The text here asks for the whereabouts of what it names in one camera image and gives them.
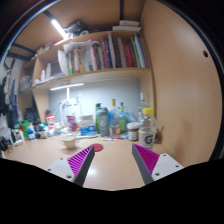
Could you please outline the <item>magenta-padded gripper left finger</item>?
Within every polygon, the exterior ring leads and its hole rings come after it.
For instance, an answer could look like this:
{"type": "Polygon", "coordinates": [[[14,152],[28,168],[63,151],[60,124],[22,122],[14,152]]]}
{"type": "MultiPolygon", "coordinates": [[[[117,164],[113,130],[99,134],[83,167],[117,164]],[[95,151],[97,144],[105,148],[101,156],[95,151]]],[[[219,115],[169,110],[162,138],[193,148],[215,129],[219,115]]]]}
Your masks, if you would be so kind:
{"type": "Polygon", "coordinates": [[[94,156],[94,146],[90,145],[69,158],[57,159],[47,168],[47,171],[78,186],[82,186],[94,156]]]}

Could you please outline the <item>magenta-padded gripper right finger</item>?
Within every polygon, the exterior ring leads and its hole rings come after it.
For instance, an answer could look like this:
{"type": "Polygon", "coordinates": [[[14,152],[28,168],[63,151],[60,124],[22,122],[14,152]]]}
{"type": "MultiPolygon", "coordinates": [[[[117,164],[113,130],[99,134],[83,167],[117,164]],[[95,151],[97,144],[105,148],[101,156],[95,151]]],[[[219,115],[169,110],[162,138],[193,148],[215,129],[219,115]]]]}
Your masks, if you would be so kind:
{"type": "Polygon", "coordinates": [[[145,185],[183,169],[183,166],[167,153],[157,154],[137,144],[132,145],[132,155],[145,185]]]}

